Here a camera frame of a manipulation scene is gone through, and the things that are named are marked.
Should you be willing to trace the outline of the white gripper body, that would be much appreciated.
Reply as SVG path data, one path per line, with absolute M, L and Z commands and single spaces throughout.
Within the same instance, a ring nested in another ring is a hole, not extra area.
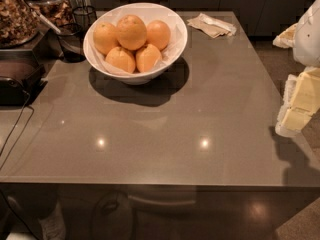
M 320 66 L 320 0 L 315 0 L 298 21 L 293 55 L 305 66 Z

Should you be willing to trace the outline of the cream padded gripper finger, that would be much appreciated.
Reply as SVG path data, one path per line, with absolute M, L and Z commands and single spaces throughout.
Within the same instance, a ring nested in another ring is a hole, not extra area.
M 306 67 L 298 76 L 290 74 L 285 83 L 283 105 L 277 116 L 275 131 L 293 138 L 320 109 L 320 68 Z

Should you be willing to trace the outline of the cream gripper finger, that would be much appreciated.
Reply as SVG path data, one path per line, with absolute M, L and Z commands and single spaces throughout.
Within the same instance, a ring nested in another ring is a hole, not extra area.
M 277 35 L 273 40 L 273 45 L 279 48 L 292 48 L 294 46 L 294 35 L 297 24 L 293 24 L 284 30 L 280 35 Z

